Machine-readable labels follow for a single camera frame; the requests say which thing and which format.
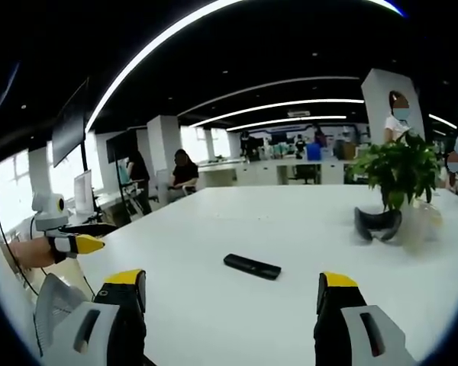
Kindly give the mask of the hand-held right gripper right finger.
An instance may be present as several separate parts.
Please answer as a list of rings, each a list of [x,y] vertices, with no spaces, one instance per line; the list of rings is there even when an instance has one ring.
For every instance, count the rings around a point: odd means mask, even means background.
[[[344,274],[319,274],[316,365],[416,365],[405,334],[378,306],[366,303],[358,284]]]

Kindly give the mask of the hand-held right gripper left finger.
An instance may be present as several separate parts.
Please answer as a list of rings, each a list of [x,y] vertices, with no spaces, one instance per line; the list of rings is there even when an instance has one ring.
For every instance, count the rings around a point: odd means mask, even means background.
[[[144,270],[106,278],[92,302],[81,303],[55,328],[55,363],[143,365],[145,311]]]

